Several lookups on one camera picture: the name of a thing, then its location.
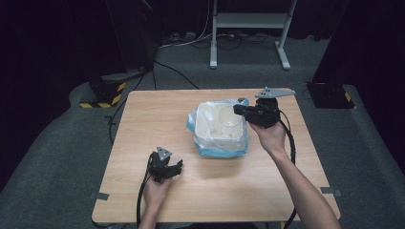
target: human hand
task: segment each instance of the human hand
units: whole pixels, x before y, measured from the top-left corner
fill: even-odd
[[[157,183],[152,178],[146,181],[145,189],[143,190],[143,196],[146,201],[146,208],[153,208],[158,211],[160,206],[166,199],[170,184],[173,178],[166,179],[163,183]]]
[[[262,147],[273,159],[287,156],[285,148],[286,130],[280,122],[267,129],[252,123],[249,125],[257,133]]]

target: plastic container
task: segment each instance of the plastic container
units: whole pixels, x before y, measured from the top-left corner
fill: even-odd
[[[232,157],[247,150],[246,123],[233,113],[237,100],[207,101],[189,115],[187,128],[202,156]]]

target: white metal stand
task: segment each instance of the white metal stand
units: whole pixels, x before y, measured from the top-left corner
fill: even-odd
[[[286,43],[289,25],[295,10],[297,0],[291,0],[287,13],[223,13],[217,12],[217,1],[214,0],[212,18],[212,42],[209,67],[216,69],[217,62],[217,28],[268,28],[283,29],[280,41],[275,42],[276,50],[280,56],[285,70],[291,69],[288,63],[284,45]]]

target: forearm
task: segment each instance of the forearm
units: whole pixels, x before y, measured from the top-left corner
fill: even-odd
[[[146,206],[139,229],[155,229],[159,207]]]
[[[273,159],[304,225],[307,228],[340,228],[334,212],[323,195],[292,164],[285,152],[277,155],[279,156]]]

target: wooden table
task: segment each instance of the wooden table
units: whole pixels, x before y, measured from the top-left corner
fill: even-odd
[[[247,97],[254,106],[254,95],[260,90],[131,92],[99,190],[109,197],[96,201],[93,220],[136,221],[139,187],[148,157],[157,146],[173,153],[169,165],[183,160],[182,173],[174,178],[159,222],[287,220],[293,209],[287,186],[249,126],[247,153],[231,159],[200,156],[193,134],[185,127],[188,114],[204,101]],[[277,100],[291,124],[297,167],[319,190],[329,187],[295,97]],[[288,140],[286,149],[289,152]],[[340,218],[333,195],[325,198]]]

